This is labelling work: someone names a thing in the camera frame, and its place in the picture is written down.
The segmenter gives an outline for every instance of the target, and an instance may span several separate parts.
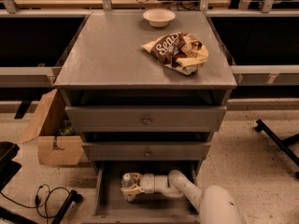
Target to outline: closed drawer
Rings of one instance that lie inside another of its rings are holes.
[[[167,198],[161,193],[141,193],[128,203],[121,193],[121,177],[125,173],[168,175],[172,170],[180,170],[196,185],[195,165],[190,161],[97,162],[93,215],[85,217],[82,223],[199,223],[199,214],[185,196]]]
[[[216,132],[225,106],[68,106],[76,132]]]
[[[190,140],[179,142],[124,140],[83,143],[82,146],[90,161],[202,161],[210,148],[207,142]]]

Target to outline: open drawer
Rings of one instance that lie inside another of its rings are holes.
[[[199,223],[197,211],[185,196],[170,199],[160,193],[141,193],[128,203],[121,192],[125,173],[168,175],[176,169],[196,184],[191,161],[105,161],[96,165],[99,170],[93,216],[82,223]]]

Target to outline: white bowl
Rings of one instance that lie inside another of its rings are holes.
[[[167,9],[156,8],[147,10],[143,13],[143,17],[148,20],[149,24],[153,27],[165,27],[176,17],[176,14]]]

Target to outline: drawer front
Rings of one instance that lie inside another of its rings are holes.
[[[179,143],[83,143],[89,161],[202,161],[210,144]]]
[[[68,106],[76,132],[216,132],[225,106]]]

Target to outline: drawer knob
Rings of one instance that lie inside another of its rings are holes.
[[[144,125],[149,125],[150,124],[150,119],[149,118],[143,118],[142,122]]]
[[[149,157],[149,156],[151,156],[151,153],[150,153],[150,151],[149,151],[149,150],[146,150],[145,156],[146,156],[146,157]]]

